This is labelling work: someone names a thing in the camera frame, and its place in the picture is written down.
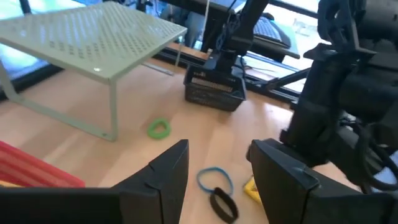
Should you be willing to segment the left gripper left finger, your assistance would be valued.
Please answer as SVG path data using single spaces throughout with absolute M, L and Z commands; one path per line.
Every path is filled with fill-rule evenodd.
M 187 188 L 189 141 L 183 139 L 116 184 L 122 222 L 178 224 Z

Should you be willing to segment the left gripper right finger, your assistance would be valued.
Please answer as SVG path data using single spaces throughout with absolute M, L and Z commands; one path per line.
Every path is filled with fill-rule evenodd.
M 363 194 L 337 182 L 275 139 L 253 140 L 248 161 L 271 224 L 392 223 L 392 194 Z

